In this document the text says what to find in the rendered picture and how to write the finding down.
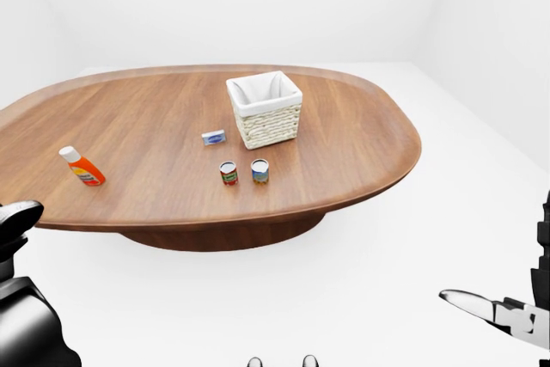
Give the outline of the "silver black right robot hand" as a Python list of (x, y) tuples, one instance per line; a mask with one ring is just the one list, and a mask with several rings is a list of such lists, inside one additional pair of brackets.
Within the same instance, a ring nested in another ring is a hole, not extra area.
[(544, 218), (537, 223), (537, 242), (543, 254), (538, 266), (530, 270), (533, 305), (509, 297), (491, 301), (459, 290), (440, 291), (439, 297), (515, 339), (550, 352), (550, 191), (543, 211)]

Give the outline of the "orange bottle with white cap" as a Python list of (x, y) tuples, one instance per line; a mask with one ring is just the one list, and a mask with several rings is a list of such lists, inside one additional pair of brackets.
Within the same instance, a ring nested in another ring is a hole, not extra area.
[(58, 154), (68, 163), (72, 172), (88, 187), (102, 185), (106, 178), (103, 173), (73, 146), (65, 146)]

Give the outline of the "red tin with green label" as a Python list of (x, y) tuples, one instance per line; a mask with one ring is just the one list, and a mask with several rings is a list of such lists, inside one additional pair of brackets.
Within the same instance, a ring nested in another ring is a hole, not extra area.
[(237, 167), (234, 162), (223, 162), (219, 166), (219, 171), (224, 185), (233, 186), (238, 183)]

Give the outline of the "small blue white box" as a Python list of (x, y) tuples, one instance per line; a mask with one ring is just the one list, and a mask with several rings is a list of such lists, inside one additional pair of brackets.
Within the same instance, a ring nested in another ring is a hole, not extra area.
[(226, 141), (226, 135), (223, 129), (212, 132), (205, 132), (201, 135), (201, 137), (205, 146), (220, 144)]

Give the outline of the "white wicker basket with liner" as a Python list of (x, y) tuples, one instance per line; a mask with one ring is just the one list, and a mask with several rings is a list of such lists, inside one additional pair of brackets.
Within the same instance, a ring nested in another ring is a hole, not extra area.
[(282, 71), (230, 78), (226, 87), (247, 149), (297, 136), (303, 93)]

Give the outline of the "blue tin with white lid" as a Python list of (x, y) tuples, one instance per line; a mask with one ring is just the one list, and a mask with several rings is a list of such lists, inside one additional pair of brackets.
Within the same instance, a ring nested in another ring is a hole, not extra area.
[(269, 162), (265, 159), (256, 159), (251, 163), (254, 183), (265, 185), (269, 181)]

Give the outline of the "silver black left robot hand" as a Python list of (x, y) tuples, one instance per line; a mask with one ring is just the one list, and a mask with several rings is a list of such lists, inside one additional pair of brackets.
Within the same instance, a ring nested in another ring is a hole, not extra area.
[(31, 278), (14, 276), (14, 255), (43, 211), (36, 200), (0, 204), (0, 367), (82, 367), (57, 312)]

